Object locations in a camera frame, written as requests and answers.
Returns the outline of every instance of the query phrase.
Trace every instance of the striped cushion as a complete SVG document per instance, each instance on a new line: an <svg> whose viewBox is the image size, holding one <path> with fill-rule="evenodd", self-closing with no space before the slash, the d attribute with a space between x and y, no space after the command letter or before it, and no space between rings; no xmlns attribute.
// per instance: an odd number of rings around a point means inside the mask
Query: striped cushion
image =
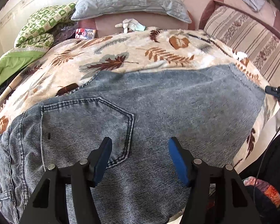
<svg viewBox="0 0 280 224"><path fill-rule="evenodd" d="M259 12L254 12L242 0L214 0L217 4L231 7L239 12L249 15L251 18L260 22L272 33L280 38L280 11L273 5L265 2Z"/></svg>
<svg viewBox="0 0 280 224"><path fill-rule="evenodd" d="M219 7L204 31L243 51L272 86L280 86L280 40L256 20L232 8Z"/></svg>

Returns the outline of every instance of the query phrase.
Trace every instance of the black cable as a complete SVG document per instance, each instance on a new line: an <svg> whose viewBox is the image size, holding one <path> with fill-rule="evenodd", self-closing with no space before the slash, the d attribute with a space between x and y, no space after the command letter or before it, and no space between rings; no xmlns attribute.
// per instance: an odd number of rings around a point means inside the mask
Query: black cable
<svg viewBox="0 0 280 224"><path fill-rule="evenodd" d="M256 205L256 203L255 203L255 187L256 187L256 182L257 182L257 179L258 179L258 176L259 176L259 173L260 173L260 169L261 169L263 160L265 158L265 154L267 153L267 150L269 149L271 143L273 142L273 140L275 139L275 137L277 136L279 131L280 131L280 127L278 128L276 134L273 136L272 140L270 141L269 145L267 146L267 149L265 150L265 153L263 154L263 157L262 157L261 162L260 162L259 170L258 170L258 173L256 175L256 179L255 179L255 183L254 183L254 188L253 188L253 201L254 201L255 205Z"/></svg>

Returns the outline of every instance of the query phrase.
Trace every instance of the colorful fabric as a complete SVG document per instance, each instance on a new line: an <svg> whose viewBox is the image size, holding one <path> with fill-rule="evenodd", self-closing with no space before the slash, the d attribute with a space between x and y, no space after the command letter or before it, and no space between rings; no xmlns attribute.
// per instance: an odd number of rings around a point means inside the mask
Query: colorful fabric
<svg viewBox="0 0 280 224"><path fill-rule="evenodd" d="M73 2L62 6L45 7L32 14L15 39L15 47L26 45L25 41L28 39L32 39L28 43L31 45L41 41L42 44L38 46L51 46L48 40L43 40L45 32L58 23L70 21L75 5Z"/></svg>
<svg viewBox="0 0 280 224"><path fill-rule="evenodd" d="M232 49L203 31L158 30L110 35L93 40L71 39L49 50L23 70L0 96L0 134L13 119L44 99L62 95L89 81L96 72L197 70L234 63L263 90L268 82L251 62L239 62ZM265 96L261 111L233 163L237 168L253 150L276 101Z"/></svg>
<svg viewBox="0 0 280 224"><path fill-rule="evenodd" d="M15 41L15 48L0 57L0 85L50 49L54 37L46 32L57 23L70 20L74 9L75 3L46 7L28 19Z"/></svg>
<svg viewBox="0 0 280 224"><path fill-rule="evenodd" d="M245 186L254 186L255 180L255 177L249 177L244 179L243 183ZM266 197L268 197L277 208L280 206L280 194L274 186L261 179L257 179L255 187L258 188Z"/></svg>

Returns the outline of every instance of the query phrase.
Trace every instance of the white glove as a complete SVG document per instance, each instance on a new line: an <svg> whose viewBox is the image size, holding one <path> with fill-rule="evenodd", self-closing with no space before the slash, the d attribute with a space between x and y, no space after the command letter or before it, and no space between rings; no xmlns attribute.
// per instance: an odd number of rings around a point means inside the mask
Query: white glove
<svg viewBox="0 0 280 224"><path fill-rule="evenodd" d="M237 51L237 52L235 51L232 56L233 56L233 58L235 58L239 61L248 57L248 55L246 53L241 52L241 51Z"/></svg>
<svg viewBox="0 0 280 224"><path fill-rule="evenodd" d="M139 23L136 19L133 18L127 18L123 20L122 23L115 25L116 28L123 27L123 32L126 34L128 29L131 29L133 31L144 31L145 26Z"/></svg>

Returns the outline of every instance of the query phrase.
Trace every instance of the pink sofa cushion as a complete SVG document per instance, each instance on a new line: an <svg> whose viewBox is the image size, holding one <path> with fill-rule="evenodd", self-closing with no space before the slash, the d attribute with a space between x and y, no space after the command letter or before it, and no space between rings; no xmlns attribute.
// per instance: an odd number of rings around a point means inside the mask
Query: pink sofa cushion
<svg viewBox="0 0 280 224"><path fill-rule="evenodd" d="M194 21L192 21L191 24L188 24L168 15L146 12L109 14L97 18L84 19L79 21L79 27L84 29L97 29L97 36L104 37L116 33L122 33L123 28L115 28L115 25L122 23L126 18L134 18L146 27L154 26L160 29L195 29Z"/></svg>
<svg viewBox="0 0 280 224"><path fill-rule="evenodd" d="M195 23L195 30L204 29L204 26L212 13L215 11L214 0L184 0L192 21Z"/></svg>

